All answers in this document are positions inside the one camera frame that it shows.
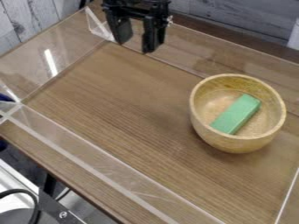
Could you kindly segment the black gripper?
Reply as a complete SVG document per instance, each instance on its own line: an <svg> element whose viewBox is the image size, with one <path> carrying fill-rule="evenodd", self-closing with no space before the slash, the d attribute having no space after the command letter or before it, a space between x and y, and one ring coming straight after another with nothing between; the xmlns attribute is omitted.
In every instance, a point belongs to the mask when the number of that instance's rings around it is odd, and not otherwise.
<svg viewBox="0 0 299 224"><path fill-rule="evenodd" d="M143 53L164 43L165 26L172 19L171 0L103 0L103 11L115 41L123 45L133 36L131 18L144 20Z"/></svg>

